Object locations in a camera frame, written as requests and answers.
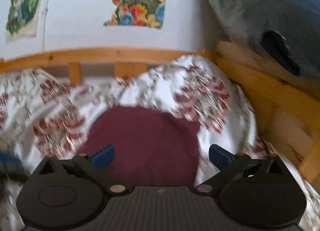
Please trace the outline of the plastic-wrapped blue bedding bag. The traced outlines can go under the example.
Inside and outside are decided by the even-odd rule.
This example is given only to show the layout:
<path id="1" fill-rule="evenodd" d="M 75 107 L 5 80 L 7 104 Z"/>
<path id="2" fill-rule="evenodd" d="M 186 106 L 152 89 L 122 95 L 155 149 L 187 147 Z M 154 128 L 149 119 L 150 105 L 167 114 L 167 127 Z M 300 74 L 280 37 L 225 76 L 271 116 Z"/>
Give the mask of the plastic-wrapped blue bedding bag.
<path id="1" fill-rule="evenodd" d="M 208 0 L 229 38 L 319 80 L 319 0 Z"/>

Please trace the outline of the maroon long-sleeve garment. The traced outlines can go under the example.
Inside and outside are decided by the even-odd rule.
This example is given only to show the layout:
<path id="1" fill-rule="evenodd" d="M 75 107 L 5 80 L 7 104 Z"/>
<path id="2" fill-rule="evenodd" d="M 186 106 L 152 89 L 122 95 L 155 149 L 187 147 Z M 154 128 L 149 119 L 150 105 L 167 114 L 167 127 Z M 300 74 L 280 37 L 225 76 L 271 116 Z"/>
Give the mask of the maroon long-sleeve garment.
<path id="1" fill-rule="evenodd" d="M 93 123 L 77 153 L 115 150 L 106 175 L 127 187 L 193 185 L 199 164 L 199 122 L 143 107 L 114 106 Z"/>

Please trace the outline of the white floral satin bedspread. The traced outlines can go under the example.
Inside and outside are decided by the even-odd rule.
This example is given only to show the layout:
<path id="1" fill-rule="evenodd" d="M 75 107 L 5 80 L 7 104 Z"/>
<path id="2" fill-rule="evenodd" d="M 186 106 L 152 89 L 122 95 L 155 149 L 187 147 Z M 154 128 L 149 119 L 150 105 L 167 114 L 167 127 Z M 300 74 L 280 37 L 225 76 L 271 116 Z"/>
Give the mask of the white floral satin bedspread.
<path id="1" fill-rule="evenodd" d="M 106 193 L 73 157 L 97 118 L 114 106 L 143 107 L 199 122 L 193 185 L 127 187 Z M 195 188 L 219 169 L 217 144 L 249 166 L 216 194 Z M 319 230 L 319 194 L 258 136 L 248 94 L 198 55 L 131 79 L 80 85 L 39 68 L 1 74 L 1 151 L 18 157 L 25 183 L 1 183 L 1 230 Z"/>

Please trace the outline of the white wall pipe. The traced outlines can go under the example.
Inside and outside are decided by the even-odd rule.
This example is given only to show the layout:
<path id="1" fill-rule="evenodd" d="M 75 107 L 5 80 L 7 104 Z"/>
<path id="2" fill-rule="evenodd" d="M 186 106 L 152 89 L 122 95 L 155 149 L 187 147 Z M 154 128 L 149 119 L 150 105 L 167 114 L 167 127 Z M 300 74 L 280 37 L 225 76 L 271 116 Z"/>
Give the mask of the white wall pipe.
<path id="1" fill-rule="evenodd" d="M 49 2 L 50 0 L 44 1 L 44 8 L 42 11 L 42 17 L 43 17 L 42 41 L 41 41 L 42 52 L 46 50 L 46 26 L 47 26 L 47 18 L 48 18 L 48 11 L 49 11 Z"/>

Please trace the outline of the anime character poster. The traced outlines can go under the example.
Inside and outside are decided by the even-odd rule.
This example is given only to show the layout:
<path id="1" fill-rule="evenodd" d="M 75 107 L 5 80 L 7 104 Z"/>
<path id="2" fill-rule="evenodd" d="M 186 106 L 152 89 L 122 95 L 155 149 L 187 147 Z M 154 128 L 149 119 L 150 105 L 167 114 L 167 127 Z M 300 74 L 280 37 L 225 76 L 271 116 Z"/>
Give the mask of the anime character poster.
<path id="1" fill-rule="evenodd" d="M 36 36 L 41 0 L 11 0 L 5 27 L 5 41 Z"/>

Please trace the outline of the wooden bed frame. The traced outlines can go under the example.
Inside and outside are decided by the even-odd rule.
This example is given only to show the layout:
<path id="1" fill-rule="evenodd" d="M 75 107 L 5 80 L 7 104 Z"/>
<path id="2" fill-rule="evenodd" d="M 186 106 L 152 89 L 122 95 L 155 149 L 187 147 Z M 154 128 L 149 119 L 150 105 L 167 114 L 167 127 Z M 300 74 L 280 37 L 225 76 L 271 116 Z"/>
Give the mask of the wooden bed frame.
<path id="1" fill-rule="evenodd" d="M 289 76 L 278 64 L 260 57 L 252 50 L 232 42 L 221 41 L 214 50 L 198 49 L 197 53 L 213 62 L 231 80 L 237 82 L 251 98 L 257 113 L 260 132 L 271 127 L 276 111 L 286 111 L 298 118 L 315 142 L 298 165 L 308 181 L 319 178 L 319 89 L 309 80 Z M 1 71 L 56 64 L 68 65 L 73 84 L 81 82 L 83 63 L 114 63 L 117 77 L 134 77 L 147 70 L 149 64 L 168 63 L 187 51 L 137 47 L 89 47 L 57 50 L 1 60 Z"/>

